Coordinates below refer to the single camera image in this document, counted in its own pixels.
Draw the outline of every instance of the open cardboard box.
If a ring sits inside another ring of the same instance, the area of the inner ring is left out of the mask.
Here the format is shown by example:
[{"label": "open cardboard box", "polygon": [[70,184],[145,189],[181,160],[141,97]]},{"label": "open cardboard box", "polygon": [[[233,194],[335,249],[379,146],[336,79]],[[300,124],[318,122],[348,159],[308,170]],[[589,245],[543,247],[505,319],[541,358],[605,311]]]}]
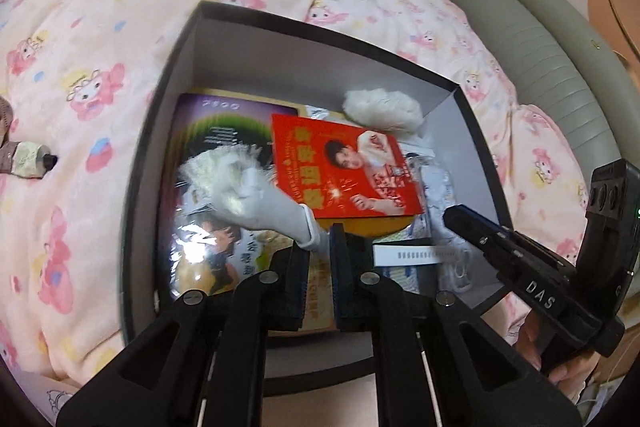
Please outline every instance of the open cardboard box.
[{"label": "open cardboard box", "polygon": [[[159,187],[178,96],[216,88],[342,110],[351,89],[400,90],[422,106],[421,134],[452,178],[458,203],[511,226],[491,153],[462,89],[366,42],[272,14],[202,2],[164,68],[130,174],[122,222],[122,329],[130,342],[156,318]],[[503,295],[479,251],[474,286],[460,295],[480,313]],[[268,349],[265,393],[305,391],[371,373],[369,333],[322,333]]]}]

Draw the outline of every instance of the blanket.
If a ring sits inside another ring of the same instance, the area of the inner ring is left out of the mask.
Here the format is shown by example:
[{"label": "blanket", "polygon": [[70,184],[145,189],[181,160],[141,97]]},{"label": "blanket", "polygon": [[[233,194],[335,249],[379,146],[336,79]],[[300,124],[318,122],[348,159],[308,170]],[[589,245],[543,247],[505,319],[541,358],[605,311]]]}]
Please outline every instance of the blanket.
[{"label": "blanket", "polygon": [[[0,174],[0,353],[12,369],[81,385],[122,349],[119,234],[129,171],[145,108],[199,1],[0,0],[10,139],[60,157],[43,180]],[[542,111],[518,105],[449,0],[212,1],[348,34],[461,84],[515,228],[575,259],[587,192],[571,149]],[[512,297],[501,306],[509,325],[527,312]]]}]

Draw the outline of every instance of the bottle cap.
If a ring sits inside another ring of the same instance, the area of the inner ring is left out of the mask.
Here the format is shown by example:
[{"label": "bottle cap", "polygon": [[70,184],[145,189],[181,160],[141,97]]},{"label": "bottle cap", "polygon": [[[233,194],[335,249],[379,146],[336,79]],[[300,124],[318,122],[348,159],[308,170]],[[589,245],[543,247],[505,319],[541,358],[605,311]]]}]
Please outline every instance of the bottle cap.
[{"label": "bottle cap", "polygon": [[42,165],[44,166],[47,172],[49,172],[53,167],[55,167],[56,163],[58,163],[58,157],[54,154],[45,154],[42,157]]}]

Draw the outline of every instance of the silver screw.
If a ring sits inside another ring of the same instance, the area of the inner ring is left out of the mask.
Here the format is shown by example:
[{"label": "silver screw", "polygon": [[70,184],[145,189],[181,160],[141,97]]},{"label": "silver screw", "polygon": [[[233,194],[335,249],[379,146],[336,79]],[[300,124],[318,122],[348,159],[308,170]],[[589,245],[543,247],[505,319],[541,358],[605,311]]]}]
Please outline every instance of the silver screw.
[{"label": "silver screw", "polygon": [[197,290],[190,290],[184,294],[182,300],[185,304],[193,306],[194,304],[200,304],[202,302],[202,292]]},{"label": "silver screw", "polygon": [[375,272],[364,272],[360,276],[360,280],[367,286],[373,286],[374,284],[378,284],[380,282],[380,275]]},{"label": "silver screw", "polygon": [[273,270],[267,270],[260,273],[259,279],[262,284],[273,284],[278,281],[278,274]]},{"label": "silver screw", "polygon": [[440,306],[452,306],[456,302],[456,296],[451,292],[441,291],[436,293],[436,302]]}]

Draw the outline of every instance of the gray leather headboard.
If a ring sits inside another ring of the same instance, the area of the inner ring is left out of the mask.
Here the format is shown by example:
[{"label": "gray leather headboard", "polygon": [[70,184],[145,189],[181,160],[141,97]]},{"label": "gray leather headboard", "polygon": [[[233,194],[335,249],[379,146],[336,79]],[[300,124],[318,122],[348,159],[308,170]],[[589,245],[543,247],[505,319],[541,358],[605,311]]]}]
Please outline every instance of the gray leather headboard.
[{"label": "gray leather headboard", "polygon": [[640,166],[640,92],[566,0],[452,0],[516,86],[562,130],[587,183],[622,154]]}]

